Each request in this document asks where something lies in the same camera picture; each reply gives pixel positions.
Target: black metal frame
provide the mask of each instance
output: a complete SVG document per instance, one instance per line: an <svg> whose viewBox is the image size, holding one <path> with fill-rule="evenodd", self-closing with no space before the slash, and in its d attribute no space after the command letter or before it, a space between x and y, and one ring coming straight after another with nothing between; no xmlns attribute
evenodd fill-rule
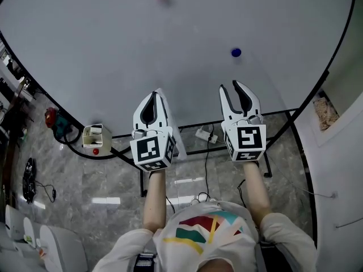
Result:
<svg viewBox="0 0 363 272"><path fill-rule="evenodd" d="M326 78L329 75L329 67L331 66L340 46L341 43L343 42L344 36L347 32L348 26L349 26L349 22L351 21L351 17L352 17L352 13L353 13L353 9L354 9L354 4L355 4L355 0L352 0L351 3L351 8L349 10L349 14L348 14L348 18L347 18L347 22L345 24L345 27L343 29L343 33L341 35L341 38L338 42L338 45L327 65L327 67L325 68L322 76L319 78L319 80L317 81L317 83L315 84L314 88L311 90L311 92L309 93L309 95L306 97L306 99L304 100L304 102L301 104L301 106L298 109L291 109L291 110L284 110L284 111L279 111L279 112L273 112L273 113L268 113L268 114L276 114L276 113L286 113L286 115L288 116L288 120L285 123L285 125L276 133L275 136L273 136L272 138L270 138L269 142L266 145L266 150L269 149L281 136L284 132L286 132L289 128L293 129L293 133L296 136L296 139L298 138L298 134L297 131L295 129L294 126L294 121L297 119L297 117L303 112L303 110L307 107L307 105L309 104L309 102L313 99L313 97L315 96L315 94L319 91L319 89L321 88L321 86L323 85L323 83L325 82ZM53 104L55 104L60 110L63 111L63 114L65 116L65 118L67 120L69 120L69 122L71 122L75 127L79 128L79 129L83 129L84 126L78 122L72 115L70 115L66 110L64 110L62 108L62 106L60 106L37 82L36 80L33 78L33 76L27 71L27 69L21 64L21 62L18 60L17 56L15 55L15 53L11 50L9 44L6 42L2 32L0 31L0 39L3 41L6 49L9 51L9 53L11 54L12 58L16 59L17 63L19 64L19 66L25 71L25 73L27 74L27 76L30 78L32 83L36 83L38 88L42 90L43 94L45 94L48 99L50 101L52 101ZM292 116L289 116L289 112L294 111L294 113L292 114ZM201 126L201 125L209 125L209 124L216 124L216 123L220 123L222 121L214 121L214 122L207 122L207 123L202 123L202 124L194 124L194 125L188 125L188 126L182 126L180 128L190 128L190 127L195 127L195 126ZM113 138L121 138L121 137L127 137L128 135L119 135L119 136L114 136ZM301 146L301 142L298 139L297 143L299 145L299 148L302 148ZM206 153L206 152L213 152L213 151L219 151L219 150L224 150L226 147L217 147L217 148L211 148L208 150L197 150L197 151L192 151L192 152L188 152L188 155L193 155L193 154L200 154L200 153ZM128 164L134 166L135 168L140 170L140 188L141 188L141 196L143 197L145 195L145 191L143 189L143 171L138 168L136 165L134 165L133 160L127 158L126 156L122 155L122 154L115 154L117 157L119 157L120 159L122 159L123 161L127 162ZM271 174L271 168L269 168L269 162L268 162L268 158L265 156L266 159L266 164L267 164L267 168L268 168L268 173ZM308 189L310 192L313 192L313 185L311 184L311 178L308 180ZM310 203L314 203L314 206L311 205L312 210L314 209L315 211L315 199L314 196L310 197Z"/></svg>

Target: marble floor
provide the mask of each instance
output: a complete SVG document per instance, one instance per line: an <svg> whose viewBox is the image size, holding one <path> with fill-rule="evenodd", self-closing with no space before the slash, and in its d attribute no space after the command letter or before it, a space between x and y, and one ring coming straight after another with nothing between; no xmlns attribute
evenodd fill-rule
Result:
<svg viewBox="0 0 363 272"><path fill-rule="evenodd" d="M28 135L21 143L14 159L12 189L16 193L18 209L30 219L41 224L70 229L82 239L90 271L108 253L125 232L140 228L142 207L145 199L140 197L138 170L118 158L89 160L79 157L67 146L58 143L44 122L44 113L52 103L39 95L32 102L30 116L34 123L28 124ZM264 117L267 136L274 135L286 121L283 114ZM223 146L220 124L215 124L218 135L216 145ZM197 128L181 132L187 151L206 149L207 143L196 138ZM114 139L117 150L129 146L131 137ZM75 148L82 151L81 141ZM288 130L269 150L272 178L265 178L273 210L287 215L310 236L313 233L308 194L291 186L307 189L305 172L291 130ZM57 198L51 203L38 187L34 202L28 205L22 198L22 177L29 157L36 160L36 179L43 184L53 184ZM176 210L188 206L190 199L206 191L206 154L192 155L186 161L177 161L167 170L167 196ZM241 164L232 163L227 150L211 152L207 161L209 194L217 199L242 204L237 186L243 180ZM261 172L266 172L265 160L260 160ZM145 174L145 188L148 176ZM117 204L105 204L105 198L119 198ZM168 217L172 214L167 206Z"/></svg>

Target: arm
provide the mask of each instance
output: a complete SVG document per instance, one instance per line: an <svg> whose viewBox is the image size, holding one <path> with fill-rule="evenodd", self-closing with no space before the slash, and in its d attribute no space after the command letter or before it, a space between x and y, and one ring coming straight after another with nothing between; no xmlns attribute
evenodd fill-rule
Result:
<svg viewBox="0 0 363 272"><path fill-rule="evenodd" d="M255 224L260 227L262 219L272 213L270 200L257 165L253 162L246 162L243 169L246 177L250 213Z"/></svg>
<svg viewBox="0 0 363 272"><path fill-rule="evenodd" d="M150 177L149 188L143 207L143 227L155 233L166 222L165 169L155 171Z"/></svg>

